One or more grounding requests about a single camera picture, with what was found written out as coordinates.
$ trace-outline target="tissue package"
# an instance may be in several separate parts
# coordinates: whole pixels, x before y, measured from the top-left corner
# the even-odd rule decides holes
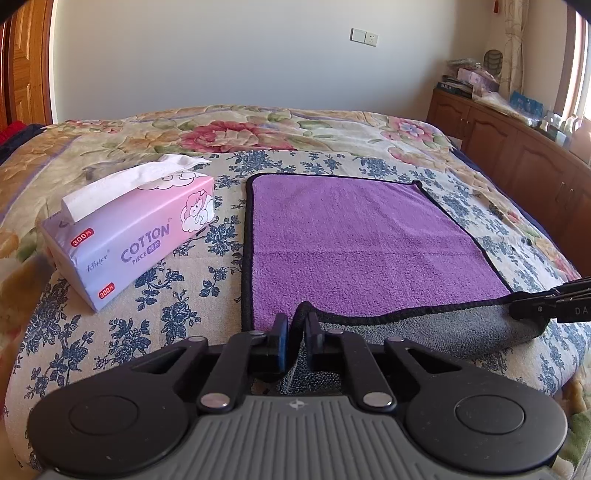
[[[56,213],[41,224],[41,233],[61,274],[98,312],[213,218],[213,178],[181,171],[76,223]]]

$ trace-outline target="blue floral cloth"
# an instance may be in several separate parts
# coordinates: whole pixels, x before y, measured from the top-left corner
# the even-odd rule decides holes
[[[504,221],[494,201],[454,174],[394,158],[339,153],[248,151],[206,158],[212,162],[196,169],[216,179],[213,223],[150,268],[100,313],[93,313],[58,273],[53,275],[28,325],[7,392],[5,422],[21,462],[38,466],[26,422],[29,410],[50,391],[188,335],[224,343],[240,330],[244,184],[255,173],[420,180],[476,238],[514,290],[540,291],[562,283],[546,257]],[[487,355],[476,364],[554,394],[581,364],[590,339],[591,326],[552,321],[541,337]]]

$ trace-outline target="bed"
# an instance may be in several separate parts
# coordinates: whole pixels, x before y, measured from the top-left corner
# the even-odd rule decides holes
[[[217,218],[93,314],[45,260],[36,225],[59,210],[65,194],[166,153],[211,161],[199,171],[215,178]],[[52,125],[0,167],[0,258],[12,271],[0,290],[1,365],[10,376],[4,423],[19,462],[39,468],[26,419],[50,391],[187,335],[223,343],[240,331],[245,182],[263,172],[419,180],[514,291],[579,277],[517,206],[423,122],[214,105]],[[591,326],[552,321],[531,342],[474,359],[561,402],[571,425],[554,465],[563,478],[587,463],[590,340]]]

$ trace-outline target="crosshair logo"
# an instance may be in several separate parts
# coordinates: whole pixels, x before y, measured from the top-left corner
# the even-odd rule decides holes
[[[307,403],[304,403],[299,398],[296,398],[295,400],[290,401],[289,405],[291,408],[299,410],[300,408],[304,408]]]

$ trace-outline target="wall socket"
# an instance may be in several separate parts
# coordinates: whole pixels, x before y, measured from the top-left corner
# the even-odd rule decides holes
[[[372,47],[376,47],[378,45],[377,34],[366,32],[365,30],[359,30],[357,28],[351,29],[351,36],[349,37],[349,39],[350,41],[365,43],[366,45],[370,45]]]

